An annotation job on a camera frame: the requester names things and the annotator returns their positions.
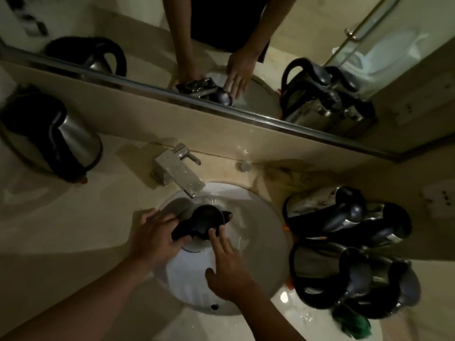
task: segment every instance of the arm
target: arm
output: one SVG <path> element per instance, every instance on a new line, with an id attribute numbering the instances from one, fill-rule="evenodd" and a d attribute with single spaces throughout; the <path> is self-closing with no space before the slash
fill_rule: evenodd
<path id="1" fill-rule="evenodd" d="M 276 309 L 267 295 L 254 282 L 243 265 L 239 252 L 232 249 L 224 226 L 220 238 L 209 230 L 215 253 L 216 274 L 208 268 L 205 275 L 208 287 L 220 298 L 232 301 L 242 311 L 256 341 L 305 341 Z"/>
<path id="2" fill-rule="evenodd" d="M 180 83 L 205 78 L 199 70 L 191 44 L 191 0 L 163 0 L 171 30 Z"/>
<path id="3" fill-rule="evenodd" d="M 231 86 L 231 96 L 238 98 L 246 90 L 261 52 L 282 23 L 296 0 L 269 0 L 264 14 L 243 48 L 234 52 L 227 64 L 224 89 Z"/>
<path id="4" fill-rule="evenodd" d="M 131 254 L 113 270 L 1 338 L 1 341 L 92 341 L 109 330 L 134 288 L 190 241 L 172 241 L 178 222 L 152 209 L 141 219 Z"/>

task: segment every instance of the beige countertop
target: beige countertop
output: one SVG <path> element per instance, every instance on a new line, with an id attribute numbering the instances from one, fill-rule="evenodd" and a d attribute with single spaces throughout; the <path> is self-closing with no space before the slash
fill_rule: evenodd
<path id="1" fill-rule="evenodd" d="M 151 178 L 152 157 L 163 147 L 102 135 L 104 156 L 88 183 L 71 185 L 25 166 L 14 172 L 0 204 L 0 335 L 67 297 L 112 268 L 125 255 L 131 228 L 142 211 L 160 205 L 179 188 Z M 280 215 L 292 192 L 324 177 L 306 179 L 254 165 L 248 173 L 236 161 L 197 154 L 186 160 L 204 182 L 224 182 L 259 194 Z M 304 305 L 283 286 L 272 301 L 308 340 L 350 340 L 329 311 Z M 378 321 L 373 337 L 381 340 Z M 184 306 L 153 277 L 128 301 L 107 340 L 253 340 L 241 315 L 214 316 Z"/>

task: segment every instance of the faucet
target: faucet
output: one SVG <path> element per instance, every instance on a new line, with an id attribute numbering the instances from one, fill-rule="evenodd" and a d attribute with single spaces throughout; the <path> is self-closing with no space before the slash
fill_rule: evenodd
<path id="1" fill-rule="evenodd" d="M 205 183 L 185 165 L 183 159 L 186 157 L 201 165 L 201 160 L 191 154 L 184 144 L 178 144 L 174 149 L 166 149 L 153 158 L 151 175 L 163 186 L 174 181 L 189 197 L 193 198 L 205 187 Z"/>

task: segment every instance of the white sink basin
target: white sink basin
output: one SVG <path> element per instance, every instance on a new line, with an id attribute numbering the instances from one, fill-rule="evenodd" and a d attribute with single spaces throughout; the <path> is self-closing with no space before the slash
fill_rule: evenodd
<path id="1" fill-rule="evenodd" d="M 183 191 L 166 200 L 160 209 L 181 198 L 188 198 Z M 224 183 L 207 183 L 203 191 L 190 201 L 211 204 L 233 213 L 233 219 L 226 225 L 232 246 L 242 252 L 248 271 L 272 297 L 288 274 L 290 243 L 283 231 L 283 221 L 271 206 L 247 189 Z M 173 208 L 176 207 L 169 205 L 166 211 L 176 215 L 181 212 L 173 211 Z M 234 304 L 210 291 L 205 280 L 208 267 L 215 269 L 211 247 L 198 253 L 180 250 L 165 267 L 156 269 L 154 275 L 176 298 L 196 310 L 214 315 L 240 314 Z"/>

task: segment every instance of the person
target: person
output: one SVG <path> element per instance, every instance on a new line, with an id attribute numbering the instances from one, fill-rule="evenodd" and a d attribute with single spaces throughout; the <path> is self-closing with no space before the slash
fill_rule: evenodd
<path id="1" fill-rule="evenodd" d="M 193 53 L 191 39 L 195 39 L 233 53 L 227 64 L 224 89 L 238 98 L 253 76 L 256 61 L 264 62 L 270 38 L 295 1 L 163 0 L 179 82 L 205 78 Z"/>
<path id="2" fill-rule="evenodd" d="M 177 255 L 190 236 L 173 241 L 178 224 L 174 215 L 156 209 L 145 213 L 133 236 L 130 254 L 114 269 L 0 338 L 1 341 L 94 341 L 110 329 L 134 289 L 157 265 Z M 208 268 L 209 288 L 232 301 L 244 315 L 258 341 L 304 338 L 279 313 L 243 265 L 240 254 L 226 237 L 224 226 L 210 229 L 216 273 Z"/>

